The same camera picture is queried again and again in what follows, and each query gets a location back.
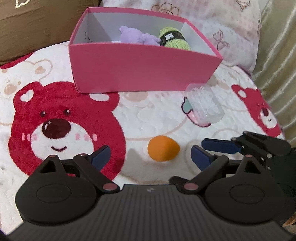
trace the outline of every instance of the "orange ball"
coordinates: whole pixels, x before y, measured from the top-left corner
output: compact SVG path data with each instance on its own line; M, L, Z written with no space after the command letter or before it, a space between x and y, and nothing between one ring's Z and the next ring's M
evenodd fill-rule
M174 159L180 146L173 139L166 136L155 136L148 143L148 154L155 161L169 161Z

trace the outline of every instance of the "bear face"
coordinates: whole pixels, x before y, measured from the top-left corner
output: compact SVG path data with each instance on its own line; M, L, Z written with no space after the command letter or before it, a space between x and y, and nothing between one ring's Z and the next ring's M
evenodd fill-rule
M246 105L250 116L269 136L277 137L281 129L275 116L272 114L269 105L261 96L259 89L242 88L239 85L232 85L232 90Z
M102 145L111 159L102 173L113 179L125 160L123 131L112 111L118 93L82 95L70 82L32 82L14 97L15 117L8 147L15 164L30 175L51 154L70 159Z
M46 59L37 62L25 60L13 67L0 69L0 108L2 110L13 109L13 98L16 92L32 80L40 82L51 71L52 63ZM0 125L10 126L12 121L12 111L0 114Z

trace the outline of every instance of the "plastic case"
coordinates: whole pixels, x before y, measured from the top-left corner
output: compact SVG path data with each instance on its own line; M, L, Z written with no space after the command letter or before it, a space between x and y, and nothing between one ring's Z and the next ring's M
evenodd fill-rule
M190 84L185 95L200 126L217 123L223 118L224 110L208 85Z

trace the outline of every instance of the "bear eye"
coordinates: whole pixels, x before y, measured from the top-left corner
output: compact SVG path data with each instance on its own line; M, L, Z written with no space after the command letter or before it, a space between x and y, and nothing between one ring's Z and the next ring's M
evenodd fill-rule
M64 110L64 114L65 114L65 115L70 115L70 110L69 110L69 109L65 109L65 110Z

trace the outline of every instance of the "purple plush toy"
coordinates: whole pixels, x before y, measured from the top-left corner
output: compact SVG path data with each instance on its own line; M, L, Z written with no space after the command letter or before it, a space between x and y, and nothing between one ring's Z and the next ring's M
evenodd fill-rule
M136 28L120 27L120 41L130 44L144 44L159 46L160 39L151 34L144 34Z

